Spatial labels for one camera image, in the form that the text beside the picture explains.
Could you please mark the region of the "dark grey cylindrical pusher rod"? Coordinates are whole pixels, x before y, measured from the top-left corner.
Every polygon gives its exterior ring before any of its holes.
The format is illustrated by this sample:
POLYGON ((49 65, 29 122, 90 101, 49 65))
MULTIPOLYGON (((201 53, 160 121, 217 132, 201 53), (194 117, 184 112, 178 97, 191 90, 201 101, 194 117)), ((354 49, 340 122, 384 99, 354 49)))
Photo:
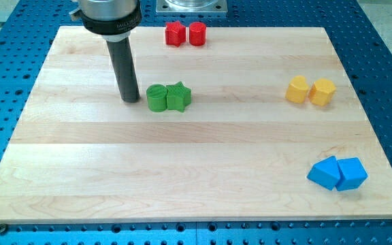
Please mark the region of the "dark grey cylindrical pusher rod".
POLYGON ((138 102, 140 93, 129 38, 107 42, 107 46, 121 99, 127 103, 138 102))

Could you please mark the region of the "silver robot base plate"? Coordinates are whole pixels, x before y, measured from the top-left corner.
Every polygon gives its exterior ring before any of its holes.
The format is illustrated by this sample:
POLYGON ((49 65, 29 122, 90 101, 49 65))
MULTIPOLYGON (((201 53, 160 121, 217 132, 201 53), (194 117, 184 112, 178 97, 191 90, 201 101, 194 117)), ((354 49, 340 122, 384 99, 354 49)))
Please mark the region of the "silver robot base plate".
POLYGON ((226 14, 227 0, 157 0, 158 14, 226 14))

